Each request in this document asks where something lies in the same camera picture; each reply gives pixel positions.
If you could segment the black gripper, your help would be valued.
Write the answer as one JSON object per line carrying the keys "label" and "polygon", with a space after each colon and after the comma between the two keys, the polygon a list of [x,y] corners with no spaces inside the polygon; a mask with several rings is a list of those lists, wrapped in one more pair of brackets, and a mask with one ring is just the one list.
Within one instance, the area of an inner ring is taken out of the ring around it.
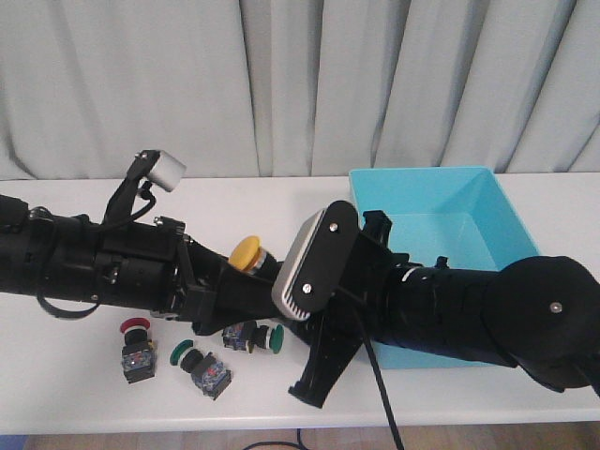
{"label": "black gripper", "polygon": [[196,336],[252,320],[285,321],[272,300],[274,282],[241,272],[226,257],[156,217],[102,234],[96,294],[102,305],[136,308],[191,322]]}
{"label": "black gripper", "polygon": [[305,322],[297,322],[292,332],[309,346],[306,366],[300,379],[288,392],[307,405],[321,408],[339,377],[363,344],[350,307],[356,306],[369,337],[391,344],[391,321],[385,317],[388,286],[395,268],[388,248],[392,221],[379,210],[367,213],[365,227],[359,227],[350,258],[325,308]]}

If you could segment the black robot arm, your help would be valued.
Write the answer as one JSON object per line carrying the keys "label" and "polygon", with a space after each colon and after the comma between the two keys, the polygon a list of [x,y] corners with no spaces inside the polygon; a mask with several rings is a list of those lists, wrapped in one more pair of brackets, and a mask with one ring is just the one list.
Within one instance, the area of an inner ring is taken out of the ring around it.
{"label": "black robot arm", "polygon": [[[277,273],[275,262],[263,277],[239,271],[169,217],[109,229],[86,215],[59,217],[1,199],[1,290],[36,297],[56,318],[80,319],[100,306],[134,308],[210,336],[235,323],[281,320],[271,299]],[[53,299],[91,309],[63,310]]]}
{"label": "black robot arm", "polygon": [[371,341],[522,368],[561,392],[599,384],[599,284],[579,262],[529,257],[504,269],[431,267],[386,245],[391,224],[360,225],[340,202],[323,214],[296,267],[291,299],[309,313],[310,353],[291,393],[321,407]]}

